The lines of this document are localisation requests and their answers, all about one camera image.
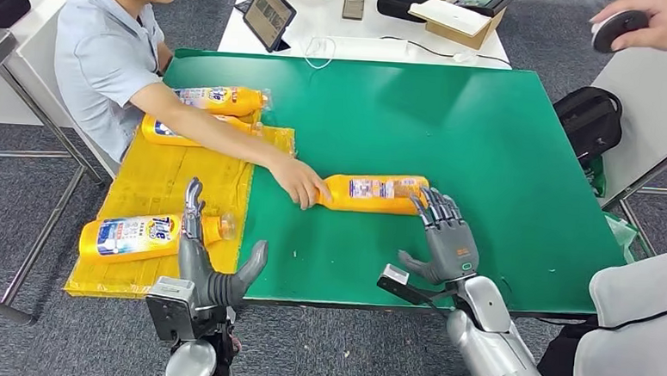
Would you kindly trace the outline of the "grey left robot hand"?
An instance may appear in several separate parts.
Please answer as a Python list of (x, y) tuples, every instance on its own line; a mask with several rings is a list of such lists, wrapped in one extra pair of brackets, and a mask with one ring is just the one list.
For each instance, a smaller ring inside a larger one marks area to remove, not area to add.
[(179, 273), (183, 280), (195, 286), (199, 307), (218, 305), (234, 306), (243, 300), (268, 262), (269, 243), (259, 240), (250, 258), (234, 274), (223, 274), (213, 269), (207, 249), (202, 241), (202, 208), (200, 200), (202, 183), (194, 176), (189, 182), (182, 215), (182, 233), (178, 239)]

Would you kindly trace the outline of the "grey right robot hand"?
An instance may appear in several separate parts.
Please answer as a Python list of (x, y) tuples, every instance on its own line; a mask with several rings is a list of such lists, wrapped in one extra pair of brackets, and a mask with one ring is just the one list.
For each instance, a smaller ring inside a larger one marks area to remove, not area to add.
[(423, 221), (431, 260), (420, 262), (400, 250), (400, 263), (433, 285), (476, 274), (479, 251), (471, 229), (454, 200), (435, 188), (422, 187), (420, 191), (427, 205), (415, 195), (411, 195), (410, 199)]

